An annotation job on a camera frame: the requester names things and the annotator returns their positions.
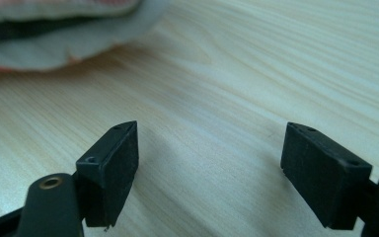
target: light wood grain surface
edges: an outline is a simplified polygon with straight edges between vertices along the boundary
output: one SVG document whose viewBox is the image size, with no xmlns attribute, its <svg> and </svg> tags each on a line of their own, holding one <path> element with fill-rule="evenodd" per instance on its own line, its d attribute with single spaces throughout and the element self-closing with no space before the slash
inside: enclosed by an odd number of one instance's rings
<svg viewBox="0 0 379 237">
<path fill-rule="evenodd" d="M 0 215 L 111 126 L 138 121 L 117 225 L 87 236 L 359 236 L 324 229 L 284 177 L 285 125 L 379 179 L 379 1 L 173 0 L 146 36 L 49 73 L 0 74 Z"/>
</svg>

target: black clamp jaw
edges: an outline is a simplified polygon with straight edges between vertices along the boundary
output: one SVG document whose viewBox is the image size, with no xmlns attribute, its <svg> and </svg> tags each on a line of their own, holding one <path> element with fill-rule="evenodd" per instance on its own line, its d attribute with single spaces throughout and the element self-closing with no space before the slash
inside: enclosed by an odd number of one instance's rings
<svg viewBox="0 0 379 237">
<path fill-rule="evenodd" d="M 0 217 L 0 236 L 83 236 L 83 219 L 89 227 L 114 226 L 137 167 L 137 122 L 112 127 L 76 162 L 73 175 L 32 183 L 25 206 Z"/>
<path fill-rule="evenodd" d="M 363 237 L 379 237 L 379 183 L 372 166 L 320 131 L 289 122 L 281 168 L 324 227 L 351 230 L 359 217 Z"/>
</svg>

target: wooden table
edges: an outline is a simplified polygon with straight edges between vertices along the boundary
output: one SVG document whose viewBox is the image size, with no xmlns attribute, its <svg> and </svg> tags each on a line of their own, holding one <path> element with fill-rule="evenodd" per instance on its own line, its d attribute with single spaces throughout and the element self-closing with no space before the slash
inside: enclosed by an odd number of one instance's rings
<svg viewBox="0 0 379 237">
<path fill-rule="evenodd" d="M 140 167 L 117 225 L 86 236 L 359 236 L 324 229 L 279 168 L 313 126 L 379 179 L 379 2 L 173 0 L 139 40 L 48 73 L 0 73 L 0 215 L 115 124 Z"/>
</svg>

